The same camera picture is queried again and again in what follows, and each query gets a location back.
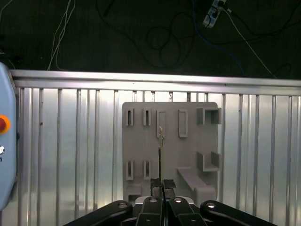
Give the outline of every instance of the orange button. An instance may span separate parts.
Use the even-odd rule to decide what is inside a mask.
[[[6,127],[6,122],[3,118],[0,118],[0,132],[3,132]]]
[[[0,114],[0,135],[5,134],[10,129],[10,121],[7,116]]]

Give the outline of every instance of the gray pegboard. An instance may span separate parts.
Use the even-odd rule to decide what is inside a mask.
[[[127,102],[123,104],[123,198],[150,195],[158,178],[158,128],[163,128],[163,178],[175,194],[196,205],[216,199],[217,125],[221,109],[212,102]]]

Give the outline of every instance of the dark floor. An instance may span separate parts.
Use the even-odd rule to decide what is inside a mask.
[[[211,4],[212,0],[200,0]],[[240,15],[254,32],[280,29],[300,0],[228,0],[228,7]],[[0,7],[8,0],[0,0]],[[14,0],[3,12],[0,24],[4,34],[3,47],[21,57],[17,69],[46,70],[50,61],[54,33],[66,10],[68,0]],[[99,0],[103,14],[110,0]],[[199,27],[204,27],[202,9],[198,12]],[[58,64],[68,71],[168,73],[218,75],[232,77],[272,78],[243,43],[219,47],[233,53],[241,62],[245,75],[227,54],[207,45],[198,36],[193,38],[193,22],[189,0],[115,0],[105,20],[124,34],[102,21],[95,0],[77,0],[60,45]],[[151,49],[162,45],[172,25],[172,41],[162,51]],[[289,24],[301,19],[301,5]],[[252,38],[245,27],[234,19],[246,38]],[[164,26],[150,30],[152,27]],[[213,29],[203,35],[214,43],[241,40],[229,18],[222,13]],[[267,67],[281,79],[299,79],[301,74],[301,24],[290,27],[278,36],[268,36],[250,44]],[[55,61],[51,70],[58,70]]]

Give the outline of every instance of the blue control box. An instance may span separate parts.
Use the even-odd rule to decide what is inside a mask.
[[[0,63],[0,211],[16,178],[16,94],[8,68]]]

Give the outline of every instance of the power strip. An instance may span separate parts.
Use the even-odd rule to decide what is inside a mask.
[[[208,11],[208,15],[206,15],[206,17],[203,21],[203,25],[206,26],[207,28],[213,28],[213,26],[215,25],[215,22],[217,21],[218,16],[221,13],[220,7],[218,6],[219,1],[223,1],[224,3],[226,3],[226,0],[213,0],[213,3],[212,3],[213,7],[210,7],[210,9]],[[216,13],[216,9],[218,9],[217,17],[214,18],[213,14]]]

